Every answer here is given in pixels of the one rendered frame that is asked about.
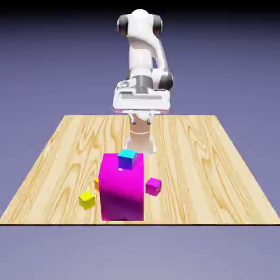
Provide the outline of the small yellow cube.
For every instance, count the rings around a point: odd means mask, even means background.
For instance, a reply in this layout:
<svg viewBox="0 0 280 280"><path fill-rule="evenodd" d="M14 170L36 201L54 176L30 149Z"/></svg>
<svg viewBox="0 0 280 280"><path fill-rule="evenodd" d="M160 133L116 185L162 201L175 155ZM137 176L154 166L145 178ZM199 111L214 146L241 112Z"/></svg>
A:
<svg viewBox="0 0 280 280"><path fill-rule="evenodd" d="M92 192L86 191L78 196L79 204L85 209L90 209L95 206L95 196Z"/></svg>

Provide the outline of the small cyan cube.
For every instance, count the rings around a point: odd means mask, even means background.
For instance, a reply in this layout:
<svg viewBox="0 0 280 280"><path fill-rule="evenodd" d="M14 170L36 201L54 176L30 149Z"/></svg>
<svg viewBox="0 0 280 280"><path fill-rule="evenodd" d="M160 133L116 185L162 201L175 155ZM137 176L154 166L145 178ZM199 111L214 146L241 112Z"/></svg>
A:
<svg viewBox="0 0 280 280"><path fill-rule="evenodd" d="M137 161L137 152L123 149L118 155L118 168L132 170Z"/></svg>

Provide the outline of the small magenta cube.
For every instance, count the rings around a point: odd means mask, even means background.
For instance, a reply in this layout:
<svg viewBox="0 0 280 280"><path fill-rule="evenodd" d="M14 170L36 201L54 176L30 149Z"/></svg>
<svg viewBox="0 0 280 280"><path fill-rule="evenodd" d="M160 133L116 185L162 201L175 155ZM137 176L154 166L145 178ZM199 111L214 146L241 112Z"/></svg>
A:
<svg viewBox="0 0 280 280"><path fill-rule="evenodd" d="M145 183L145 192L152 196L157 196L162 188L162 181L157 178L151 177Z"/></svg>

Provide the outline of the large magenta box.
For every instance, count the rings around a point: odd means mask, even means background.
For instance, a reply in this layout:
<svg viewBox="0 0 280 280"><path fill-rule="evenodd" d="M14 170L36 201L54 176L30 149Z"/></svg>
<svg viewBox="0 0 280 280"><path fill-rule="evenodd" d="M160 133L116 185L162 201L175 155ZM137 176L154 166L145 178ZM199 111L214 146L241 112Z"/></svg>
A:
<svg viewBox="0 0 280 280"><path fill-rule="evenodd" d="M144 220L144 157L137 154L132 170L118 167L118 154L103 154L98 175L103 221Z"/></svg>

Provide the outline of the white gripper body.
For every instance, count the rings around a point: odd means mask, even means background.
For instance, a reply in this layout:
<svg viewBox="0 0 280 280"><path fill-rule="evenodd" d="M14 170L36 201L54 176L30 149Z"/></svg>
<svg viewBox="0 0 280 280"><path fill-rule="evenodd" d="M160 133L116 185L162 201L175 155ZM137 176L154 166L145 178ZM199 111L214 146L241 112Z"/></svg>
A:
<svg viewBox="0 0 280 280"><path fill-rule="evenodd" d="M170 92L167 90L152 90L140 94L134 87L115 88L113 108L117 112L152 111L166 112L170 109Z"/></svg>

